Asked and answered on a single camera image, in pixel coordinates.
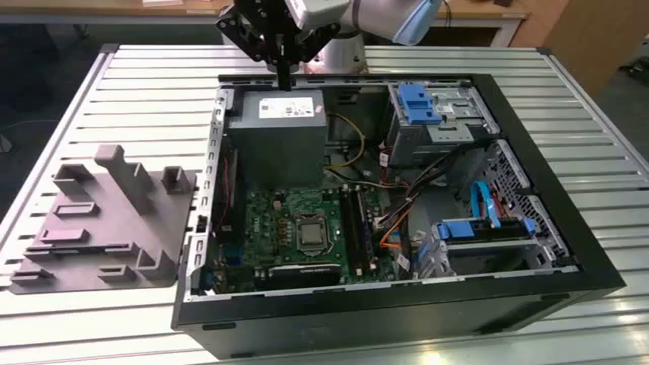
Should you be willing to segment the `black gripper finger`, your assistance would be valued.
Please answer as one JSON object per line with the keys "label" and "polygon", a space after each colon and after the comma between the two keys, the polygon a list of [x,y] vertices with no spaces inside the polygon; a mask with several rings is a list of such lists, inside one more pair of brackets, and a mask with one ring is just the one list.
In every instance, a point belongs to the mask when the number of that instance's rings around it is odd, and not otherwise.
{"label": "black gripper finger", "polygon": [[342,25],[327,24],[311,30],[307,35],[295,24],[284,34],[284,90],[292,89],[292,74],[302,62],[310,62],[335,38]]}
{"label": "black gripper finger", "polygon": [[264,62],[278,76],[278,87],[284,90],[284,57],[282,54],[283,35],[266,37],[231,5],[216,23],[223,35],[239,46],[255,62]]}

